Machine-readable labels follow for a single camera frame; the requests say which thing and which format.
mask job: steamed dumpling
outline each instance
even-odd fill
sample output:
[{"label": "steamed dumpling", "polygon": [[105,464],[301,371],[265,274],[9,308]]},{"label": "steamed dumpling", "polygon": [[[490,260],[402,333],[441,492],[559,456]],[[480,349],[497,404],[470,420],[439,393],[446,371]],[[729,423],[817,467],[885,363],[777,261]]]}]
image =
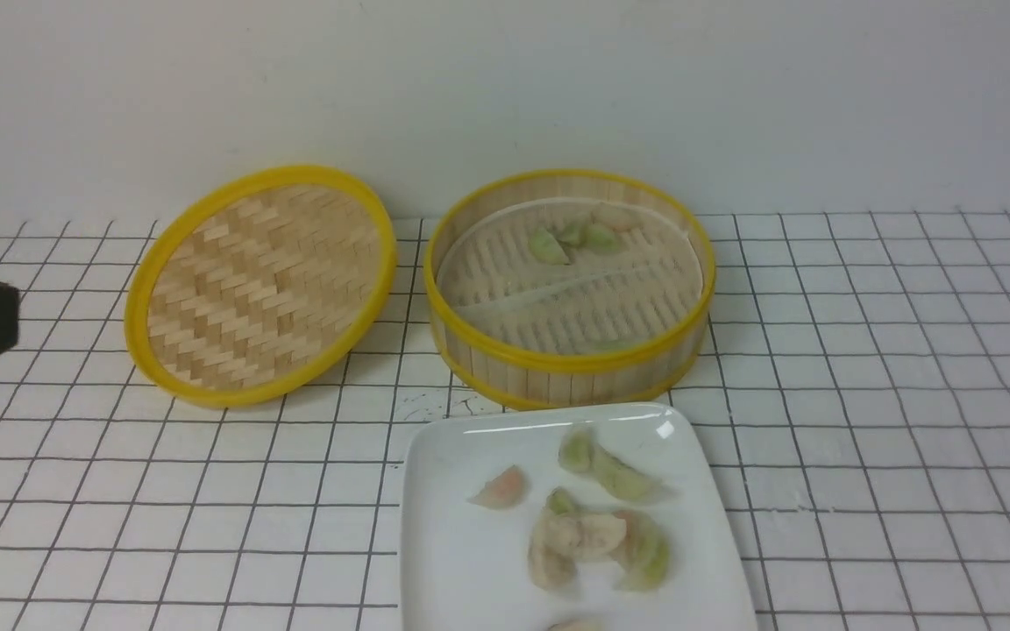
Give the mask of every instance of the steamed dumpling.
[{"label": "steamed dumpling", "polygon": [[470,498],[470,502],[480,507],[492,508],[494,511],[505,510],[515,507],[516,503],[520,502],[527,487],[521,467],[513,464],[486,483],[478,495]]}]

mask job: dumpling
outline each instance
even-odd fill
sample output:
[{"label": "dumpling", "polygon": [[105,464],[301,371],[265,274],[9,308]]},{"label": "dumpling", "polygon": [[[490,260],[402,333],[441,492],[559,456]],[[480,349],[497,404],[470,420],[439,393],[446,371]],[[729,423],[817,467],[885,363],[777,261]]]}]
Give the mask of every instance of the dumpling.
[{"label": "dumpling", "polygon": [[669,539],[645,513],[617,511],[614,515],[628,526],[621,545],[610,552],[610,558],[626,571],[615,588],[625,592],[656,590],[669,575]]},{"label": "dumpling", "polygon": [[513,464],[513,466],[510,466],[508,469],[502,471],[501,475],[486,483],[478,495],[470,498],[470,502],[480,507],[501,511],[505,510],[505,508],[515,507],[516,503],[520,502],[524,496],[524,491],[527,488],[528,483],[524,480],[524,472],[521,471],[521,467]]},{"label": "dumpling", "polygon": [[589,428],[573,428],[564,436],[564,442],[561,443],[561,455],[559,455],[561,466],[574,475],[588,475],[593,446],[594,440]]},{"label": "dumpling", "polygon": [[541,511],[541,518],[532,528],[532,538],[528,540],[528,579],[541,590],[553,592],[576,577],[576,566],[572,559],[557,554],[544,540],[544,522],[550,519],[550,511]]},{"label": "dumpling", "polygon": [[544,520],[544,540],[577,561],[606,558],[626,538],[626,522],[610,513],[568,513]]},{"label": "dumpling", "polygon": [[553,624],[548,631],[602,631],[602,626],[594,618],[581,618]]},{"label": "dumpling", "polygon": [[590,474],[618,500],[642,502],[662,486],[661,481],[630,467],[598,444],[592,448],[590,459]]}]

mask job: woven bamboo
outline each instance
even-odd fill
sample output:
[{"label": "woven bamboo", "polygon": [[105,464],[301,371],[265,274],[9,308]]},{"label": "woven bamboo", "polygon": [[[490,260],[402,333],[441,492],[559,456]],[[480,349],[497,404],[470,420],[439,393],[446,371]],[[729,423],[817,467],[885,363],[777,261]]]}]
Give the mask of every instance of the woven bamboo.
[{"label": "woven bamboo", "polygon": [[[614,252],[542,262],[534,230],[614,218]],[[470,387],[510,408],[653,399],[691,367],[707,327],[714,257],[665,193],[579,171],[518,176],[475,193],[428,246],[435,342]]]},{"label": "woven bamboo", "polygon": [[360,201],[321,185],[245,196],[196,227],[149,298],[149,346],[199,389],[289,376],[362,318],[390,247]]}]

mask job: grid pattern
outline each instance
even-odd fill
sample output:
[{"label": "grid pattern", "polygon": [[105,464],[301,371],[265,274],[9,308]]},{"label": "grid pattern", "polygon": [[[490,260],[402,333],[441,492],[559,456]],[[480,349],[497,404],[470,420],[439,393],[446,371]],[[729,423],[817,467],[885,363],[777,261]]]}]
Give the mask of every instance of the grid pattern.
[{"label": "grid pattern", "polygon": [[[1010,630],[1010,213],[702,219],[712,338],[662,402],[713,464],[761,627]],[[123,350],[160,227],[0,224],[0,280],[24,288],[0,356],[1,630],[398,630],[406,444],[501,411],[434,354],[432,228],[397,221],[392,296],[347,359],[220,412]]]}]

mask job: bamboo steamer lid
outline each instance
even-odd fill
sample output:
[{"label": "bamboo steamer lid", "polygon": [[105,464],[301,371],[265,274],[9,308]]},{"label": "bamboo steamer lid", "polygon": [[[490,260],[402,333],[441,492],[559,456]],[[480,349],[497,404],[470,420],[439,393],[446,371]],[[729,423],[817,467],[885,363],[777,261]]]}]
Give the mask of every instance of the bamboo steamer lid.
[{"label": "bamboo steamer lid", "polygon": [[150,248],[124,332],[137,367],[210,408],[319,376],[380,315],[396,268],[381,200],[321,167],[257,173],[204,197]]}]

